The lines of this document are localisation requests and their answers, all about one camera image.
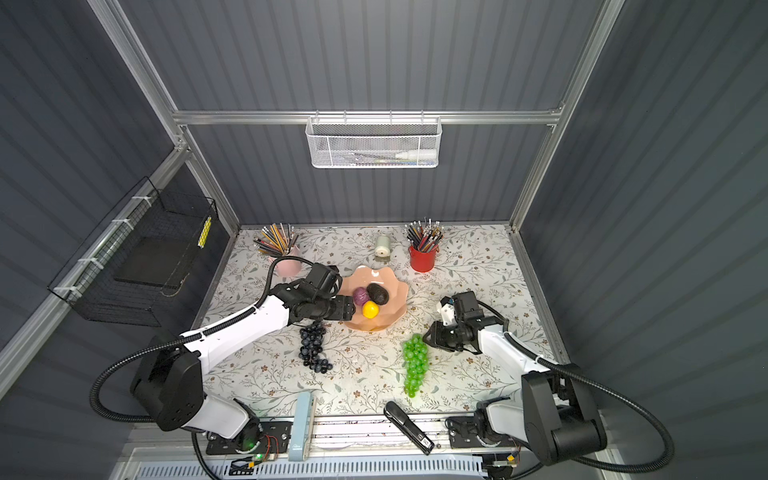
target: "pencil holder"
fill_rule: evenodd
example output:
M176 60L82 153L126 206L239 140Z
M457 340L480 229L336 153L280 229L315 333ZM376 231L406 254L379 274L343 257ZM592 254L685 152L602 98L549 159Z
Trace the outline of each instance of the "pencil holder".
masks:
M413 248L413 246L408 247L408 251L411 253L411 268L421 273L427 273L435 268L437 250L437 248L434 248L431 252L423 253Z
M292 257L298 257L299 256L299 247L294 245L292 249L290 249L290 256ZM275 261L274 258L270 257L269 262L272 263ZM298 260L283 260L277 264L275 267L275 273L277 273L277 276L296 276L301 271L301 262Z

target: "yellow lemon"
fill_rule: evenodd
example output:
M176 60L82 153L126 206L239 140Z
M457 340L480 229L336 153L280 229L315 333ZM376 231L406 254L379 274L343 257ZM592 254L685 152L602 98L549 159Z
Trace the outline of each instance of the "yellow lemon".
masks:
M362 315L365 318L373 318L379 315L379 306L371 300L368 300L365 305L362 306Z

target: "pink cup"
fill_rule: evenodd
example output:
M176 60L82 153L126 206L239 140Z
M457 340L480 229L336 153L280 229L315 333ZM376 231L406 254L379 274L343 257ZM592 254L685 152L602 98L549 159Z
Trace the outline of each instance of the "pink cup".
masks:
M298 257L299 247L294 245L293 248L290 249L290 256ZM272 263L273 261L275 261L275 259L270 257L269 262ZM277 273L277 276L296 276L300 271L301 262L298 260L281 260L277 266L275 266L275 273Z

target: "table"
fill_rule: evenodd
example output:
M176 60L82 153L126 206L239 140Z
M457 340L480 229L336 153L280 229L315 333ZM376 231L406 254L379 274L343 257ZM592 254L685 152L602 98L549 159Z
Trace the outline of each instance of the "table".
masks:
M237 397L261 417L291 416L296 394L312 390L317 415L380 414L389 400L407 412L471 412L479 400L519 394L513 379L487 356L430 349L431 369L422 391L409 399L402 391L402 342L439 320L435 303L443 296L473 290L510 320L509 329L537 354L552 358L548 340L512 250L506 226L445 228L435 269L410 268L404 227L326 227L296 229L301 255L335 264L348 276L359 265L389 266L410 285L407 314L390 328L364 333L326 323L323 349L332 372L315 373L301 363L299 327L262 337L217 365L205 378L207 390ZM261 294L267 258L253 243L258 230L241 230L203 324L243 309ZM379 235L392 242L391 260L375 259ZM301 275L308 271L307 266ZM291 279L275 277L273 285Z

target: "yellow label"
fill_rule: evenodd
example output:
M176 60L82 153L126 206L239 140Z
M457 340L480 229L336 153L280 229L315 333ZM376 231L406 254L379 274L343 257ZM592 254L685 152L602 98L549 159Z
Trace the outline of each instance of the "yellow label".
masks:
M205 240L208 238L208 232L210 231L210 217L208 217L207 220L205 220L205 225L203 225L203 231L200 232L200 238L197 239L197 246L200 248L205 247Z

